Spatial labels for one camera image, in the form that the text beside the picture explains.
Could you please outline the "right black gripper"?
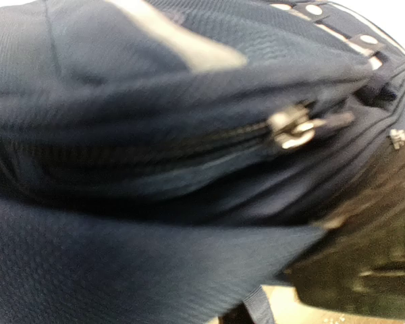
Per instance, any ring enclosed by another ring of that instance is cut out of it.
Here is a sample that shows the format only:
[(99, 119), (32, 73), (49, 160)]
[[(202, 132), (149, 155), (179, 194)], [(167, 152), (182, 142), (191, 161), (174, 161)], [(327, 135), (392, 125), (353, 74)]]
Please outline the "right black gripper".
[(318, 226), (326, 236), (287, 270), (299, 300), (405, 319), (405, 145), (385, 143)]

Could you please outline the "navy blue student backpack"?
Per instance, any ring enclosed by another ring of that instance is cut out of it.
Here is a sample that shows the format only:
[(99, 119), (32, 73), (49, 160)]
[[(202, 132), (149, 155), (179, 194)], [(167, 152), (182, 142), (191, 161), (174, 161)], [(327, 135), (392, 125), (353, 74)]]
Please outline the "navy blue student backpack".
[(405, 49), (333, 1), (1, 5), (0, 323), (274, 323), (385, 143)]

